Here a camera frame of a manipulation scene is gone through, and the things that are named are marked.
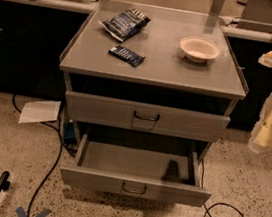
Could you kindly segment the grey drawer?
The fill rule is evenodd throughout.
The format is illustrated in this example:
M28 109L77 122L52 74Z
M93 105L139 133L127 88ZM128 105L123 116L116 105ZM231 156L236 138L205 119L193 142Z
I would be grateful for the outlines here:
M68 91L68 115L78 122L120 127L178 138L215 142L230 122L228 116L151 105Z
M84 135L74 163L61 168L73 187L202 207L211 193L201 187L197 154L141 149Z

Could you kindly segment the grey drawer cabinet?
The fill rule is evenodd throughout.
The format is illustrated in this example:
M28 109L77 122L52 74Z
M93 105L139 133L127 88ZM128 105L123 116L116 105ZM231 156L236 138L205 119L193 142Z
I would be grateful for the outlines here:
M230 117L248 89L236 69L218 20L200 13L138 5L138 10L151 20L147 27L123 43L144 57L144 62L132 67L109 54L110 48L118 43L98 24L130 7L128 2L105 0L84 22L61 56L60 68L67 92ZM190 36L216 43L220 55L206 63L191 62L180 53L179 47L181 39ZM99 125L74 121L67 115L77 138L83 136L89 125ZM186 140L189 139L195 141L200 157L214 143Z

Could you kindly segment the grey top drawer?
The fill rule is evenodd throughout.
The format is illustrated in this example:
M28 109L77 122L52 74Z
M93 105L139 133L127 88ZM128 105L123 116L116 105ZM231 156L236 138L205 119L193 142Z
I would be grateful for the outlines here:
M178 138L215 142L230 122L228 116L151 105L68 91L68 115L78 122L120 127Z

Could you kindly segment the white paper bowl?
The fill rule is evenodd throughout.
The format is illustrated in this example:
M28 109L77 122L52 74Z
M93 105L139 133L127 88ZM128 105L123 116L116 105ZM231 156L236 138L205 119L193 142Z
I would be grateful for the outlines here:
M206 63L215 60L221 53L220 48L213 41L206 38L185 37L180 43L180 53L191 62Z

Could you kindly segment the blue snack bar wrapper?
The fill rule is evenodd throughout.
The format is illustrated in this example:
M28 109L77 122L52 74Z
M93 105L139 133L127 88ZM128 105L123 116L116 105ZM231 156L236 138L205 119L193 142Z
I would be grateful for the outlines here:
M126 47L122 47L119 45L110 48L109 54L117 57L125 63L130 64L132 67L137 67L142 62L144 62L144 57L141 57L139 54L133 52L132 50L129 50Z

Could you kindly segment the blue chip bag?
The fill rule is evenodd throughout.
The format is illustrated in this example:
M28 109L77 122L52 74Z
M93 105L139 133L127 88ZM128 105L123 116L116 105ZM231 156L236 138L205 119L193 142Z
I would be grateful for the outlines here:
M123 43L135 36L150 22L150 18L136 8L127 9L111 18L109 21L99 21L99 26L113 38Z

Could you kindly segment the blue power box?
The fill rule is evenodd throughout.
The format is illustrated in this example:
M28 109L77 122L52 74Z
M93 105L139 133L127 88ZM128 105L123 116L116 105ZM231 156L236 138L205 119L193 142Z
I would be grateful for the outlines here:
M76 136L73 129L73 124L70 122L63 125L63 140L65 144L72 145L76 143Z

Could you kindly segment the white paper sheet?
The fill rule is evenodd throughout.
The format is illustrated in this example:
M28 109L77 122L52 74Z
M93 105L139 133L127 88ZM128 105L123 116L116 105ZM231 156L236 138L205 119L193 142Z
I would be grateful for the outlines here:
M60 107L60 101L27 102L21 111L19 122L22 124L56 121Z

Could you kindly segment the dark counter with white rail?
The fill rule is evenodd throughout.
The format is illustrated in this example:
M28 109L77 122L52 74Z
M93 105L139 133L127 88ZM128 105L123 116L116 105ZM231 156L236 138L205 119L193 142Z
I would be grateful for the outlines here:
M59 57L86 18L85 12L0 0L0 91L62 99ZM272 68L258 62L272 44L234 37L228 42L249 87L231 113L230 126L250 131L272 93Z

